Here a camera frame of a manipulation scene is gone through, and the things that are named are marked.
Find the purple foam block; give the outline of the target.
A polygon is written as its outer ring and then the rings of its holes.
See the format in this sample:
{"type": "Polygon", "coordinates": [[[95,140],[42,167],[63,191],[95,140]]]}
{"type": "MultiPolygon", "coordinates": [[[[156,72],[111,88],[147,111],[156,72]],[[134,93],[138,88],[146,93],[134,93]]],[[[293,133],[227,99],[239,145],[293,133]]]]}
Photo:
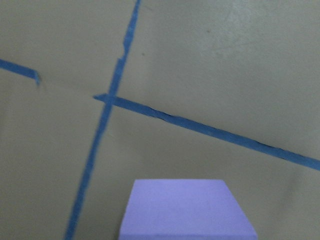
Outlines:
{"type": "Polygon", "coordinates": [[[258,235],[223,180],[137,179],[120,240],[256,240],[258,235]]]}

